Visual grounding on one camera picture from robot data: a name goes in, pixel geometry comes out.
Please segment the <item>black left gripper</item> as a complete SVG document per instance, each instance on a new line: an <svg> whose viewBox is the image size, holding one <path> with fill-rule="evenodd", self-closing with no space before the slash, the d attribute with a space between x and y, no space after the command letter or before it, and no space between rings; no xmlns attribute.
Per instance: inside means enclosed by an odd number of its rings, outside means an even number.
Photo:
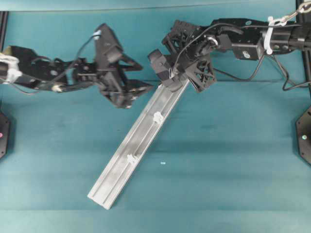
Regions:
<svg viewBox="0 0 311 233"><path fill-rule="evenodd" d="M83 58L75 64L72 78L75 84L96 85L100 94L117 108L123 109L131 108L138 97L152 90L151 84L140 80L128 80L126 83L124 71L140 71L143 70L143 66L118 47L114 48L112 68L108 71L98 71L96 63L87 63Z"/></svg>

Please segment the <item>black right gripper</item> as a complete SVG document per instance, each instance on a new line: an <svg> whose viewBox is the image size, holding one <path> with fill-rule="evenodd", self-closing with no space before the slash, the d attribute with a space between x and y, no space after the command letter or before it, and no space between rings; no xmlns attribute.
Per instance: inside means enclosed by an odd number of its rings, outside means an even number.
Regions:
<svg viewBox="0 0 311 233"><path fill-rule="evenodd" d="M176 20L162 44L172 56L170 77L161 75L162 84L171 92L182 88L189 79L197 93L217 82L210 60L212 51L219 47L216 39L218 23L198 26Z"/></svg>

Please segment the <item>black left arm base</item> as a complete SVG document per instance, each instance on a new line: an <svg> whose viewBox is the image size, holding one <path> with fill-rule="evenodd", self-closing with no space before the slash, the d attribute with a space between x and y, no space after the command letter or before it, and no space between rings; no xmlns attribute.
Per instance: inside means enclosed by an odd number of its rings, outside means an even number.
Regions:
<svg viewBox="0 0 311 233"><path fill-rule="evenodd" d="M10 120L3 112L0 112L0 158L7 153L9 133Z"/></svg>

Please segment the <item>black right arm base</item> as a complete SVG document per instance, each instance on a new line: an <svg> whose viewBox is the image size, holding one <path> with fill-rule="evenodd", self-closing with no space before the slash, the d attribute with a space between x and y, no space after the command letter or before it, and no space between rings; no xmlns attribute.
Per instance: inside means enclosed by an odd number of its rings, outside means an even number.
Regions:
<svg viewBox="0 0 311 233"><path fill-rule="evenodd" d="M301 158L311 164L311 107L295 122L297 145Z"/></svg>

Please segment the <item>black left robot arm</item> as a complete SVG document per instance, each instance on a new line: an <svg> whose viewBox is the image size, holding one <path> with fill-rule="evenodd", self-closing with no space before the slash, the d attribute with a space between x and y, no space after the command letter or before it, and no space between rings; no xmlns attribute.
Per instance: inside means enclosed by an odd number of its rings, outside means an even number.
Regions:
<svg viewBox="0 0 311 233"><path fill-rule="evenodd" d="M9 46L0 55L1 84L23 86L32 89L32 94L64 93L96 85L117 108L130 108L134 100L152 89L150 84L125 75L127 71L142 69L120 46L103 50L97 45L92 63L78 54L73 61L51 60L19 46Z"/></svg>

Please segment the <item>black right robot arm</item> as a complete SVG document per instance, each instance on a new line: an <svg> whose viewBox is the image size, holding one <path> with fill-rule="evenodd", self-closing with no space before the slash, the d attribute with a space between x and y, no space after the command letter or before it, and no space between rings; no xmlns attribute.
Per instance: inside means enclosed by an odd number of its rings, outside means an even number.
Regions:
<svg viewBox="0 0 311 233"><path fill-rule="evenodd" d="M176 20L162 40L158 77L171 91L189 80L198 93L216 81L211 63L214 51L232 51L237 59L262 63L265 56L310 50L311 24L289 21L284 26L246 18L221 18L208 26Z"/></svg>

